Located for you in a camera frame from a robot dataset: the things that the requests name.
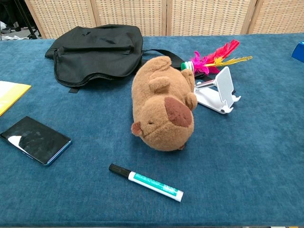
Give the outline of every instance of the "white phone stand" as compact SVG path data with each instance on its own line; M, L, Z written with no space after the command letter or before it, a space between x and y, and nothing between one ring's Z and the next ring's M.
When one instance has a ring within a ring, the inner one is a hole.
M231 107L234 102L239 101L241 96L236 97L232 95L234 88L231 79L229 67L222 69L214 80L207 82L198 82L194 88L194 94L198 103L211 108L219 113L230 113L233 109Z

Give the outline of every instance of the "black marker cap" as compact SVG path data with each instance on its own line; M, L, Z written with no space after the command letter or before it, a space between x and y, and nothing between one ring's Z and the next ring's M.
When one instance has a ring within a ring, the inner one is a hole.
M124 177L126 177L126 178L129 177L129 174L130 174L130 172L131 172L130 170L124 169L124 168L119 167L119 166L114 165L114 164L111 164L111 165L109 166L109 170L110 170L110 171L113 171L113 172L115 172L115 173L118 173L118 174L120 174L120 175L122 175L122 176L124 176Z

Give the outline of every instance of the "plush nose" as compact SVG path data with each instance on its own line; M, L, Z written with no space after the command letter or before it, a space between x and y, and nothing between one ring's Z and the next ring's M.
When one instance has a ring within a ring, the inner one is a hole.
M168 119L176 126L188 127L192 122L190 109L173 97L165 98Z

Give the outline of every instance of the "yellow feather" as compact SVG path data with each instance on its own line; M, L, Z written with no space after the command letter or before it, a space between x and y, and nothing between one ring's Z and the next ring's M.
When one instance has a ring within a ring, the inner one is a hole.
M219 57L219 58L216 58L214 60L214 66L216 67L222 67L222 66L227 66L227 65L231 65L231 64L235 64L235 63L238 63L238 62L243 62L243 61L247 61L247 60L250 60L252 59L252 56L247 56L247 57L242 57L242 58L233 58L233 59L230 59L226 62L223 62L223 59L222 57Z

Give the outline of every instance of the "black backpack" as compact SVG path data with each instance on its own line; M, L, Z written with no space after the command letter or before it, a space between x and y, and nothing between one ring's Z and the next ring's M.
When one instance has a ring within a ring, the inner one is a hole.
M115 80L126 77L142 64L143 37L138 27L105 25L96 28L75 27L60 36L45 57L54 60L56 80L68 87L80 87L95 78ZM179 69L183 60L162 49Z

